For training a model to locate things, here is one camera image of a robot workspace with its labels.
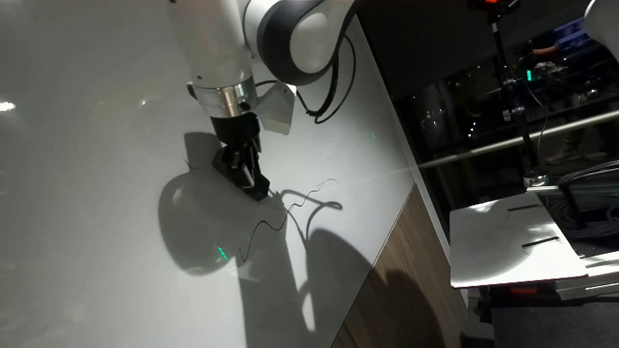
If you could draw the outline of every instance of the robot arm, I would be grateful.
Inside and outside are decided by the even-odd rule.
[[[619,2],[592,0],[584,14],[584,29],[619,60]]]
[[[215,168],[254,199],[269,193],[259,170],[252,54],[290,85],[319,79],[341,44],[354,0],[169,0],[172,31],[192,68],[192,95],[223,149]]]

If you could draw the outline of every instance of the white table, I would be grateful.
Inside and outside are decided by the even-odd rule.
[[[261,131],[261,168],[288,193],[240,195],[211,168],[219,141],[165,4],[0,0],[0,97],[16,102],[0,112],[0,348],[327,348],[414,188],[352,21],[350,99],[325,128],[296,108],[290,135]],[[348,73],[346,44],[341,58]],[[288,209],[292,191],[343,209]],[[261,224],[248,251],[283,205],[294,220]]]
[[[478,288],[588,276],[536,193],[451,213],[451,286]]]

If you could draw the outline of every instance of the wooden floor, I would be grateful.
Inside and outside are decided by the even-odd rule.
[[[464,302],[414,189],[374,273],[368,275],[335,348],[459,348]]]

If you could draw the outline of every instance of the equipment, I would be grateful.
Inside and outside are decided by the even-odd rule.
[[[269,193],[269,180],[259,168],[261,126],[252,58],[283,83],[312,83],[331,66],[337,81],[337,48],[354,0],[169,0],[167,6],[192,68],[190,93],[223,141],[213,164],[259,201]],[[331,83],[319,116],[329,108],[335,87]]]
[[[619,60],[619,2],[613,0],[592,0],[584,14],[586,33],[610,48]]]
[[[507,60],[503,37],[499,31],[501,17],[507,14],[513,14],[521,6],[521,0],[468,0],[468,6],[488,14],[490,29],[492,29],[492,35],[495,41],[495,48],[497,48],[495,72],[497,72],[497,79],[499,79],[503,118],[517,120],[519,133],[524,141],[524,149],[526,149],[526,155],[530,160],[528,162],[530,168],[524,174],[524,186],[526,188],[544,186],[546,174],[540,168],[538,151],[534,149],[534,143],[528,135],[526,108],[519,99],[517,79],[515,79],[513,68]]]

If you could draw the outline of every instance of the black cable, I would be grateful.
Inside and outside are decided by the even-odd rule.
[[[341,60],[339,60],[339,54],[335,54],[333,66],[331,66],[331,85],[329,85],[329,93],[327,93],[323,104],[317,110],[312,110],[308,106],[306,99],[302,97],[302,93],[296,93],[298,101],[306,108],[306,114],[319,118],[329,110],[329,106],[333,104],[335,93],[337,93],[339,77],[341,77]]]
[[[352,72],[350,72],[348,89],[346,89],[343,101],[333,108],[333,112],[329,116],[325,116],[325,118],[314,118],[314,124],[325,124],[327,120],[331,120],[343,108],[343,104],[348,101],[350,91],[354,87],[354,79],[356,79],[356,48],[354,48],[354,43],[348,37],[345,37],[345,41],[348,43],[350,54],[352,54]]]
[[[528,95],[538,102],[540,108],[548,108],[528,85],[524,85],[524,87],[526,87]],[[546,133],[546,128],[548,128],[548,116],[550,116],[550,112],[546,110],[544,128],[542,128],[542,133],[538,137],[538,155],[542,153],[542,141],[544,141],[544,133]]]
[[[281,209],[281,224],[279,226],[273,226],[269,220],[259,220],[256,226],[254,226],[254,230],[252,230],[252,234],[250,234],[250,242],[248,242],[248,247],[246,247],[246,253],[240,249],[240,257],[242,257],[242,261],[246,263],[248,259],[250,259],[250,253],[252,253],[252,246],[254,246],[254,240],[256,240],[256,234],[258,234],[258,230],[259,230],[259,226],[267,226],[271,232],[275,232],[275,234],[279,234],[279,232],[283,232],[285,230],[285,226],[287,226],[287,215],[290,215],[292,218],[294,218],[294,215],[292,215],[292,209],[294,207],[304,207],[308,201],[312,201],[312,195],[316,195],[316,193],[319,193],[321,189],[323,189],[323,186],[327,184],[327,182],[337,182],[335,178],[327,178],[325,182],[321,182],[319,184],[319,188],[316,188],[316,189],[310,189],[306,195],[304,195],[304,201],[302,203],[292,203],[288,209],[287,207],[283,207]]]
[[[275,85],[275,83],[279,83],[279,81],[277,79],[265,79],[265,81],[256,83],[256,89],[263,87],[263,85]]]

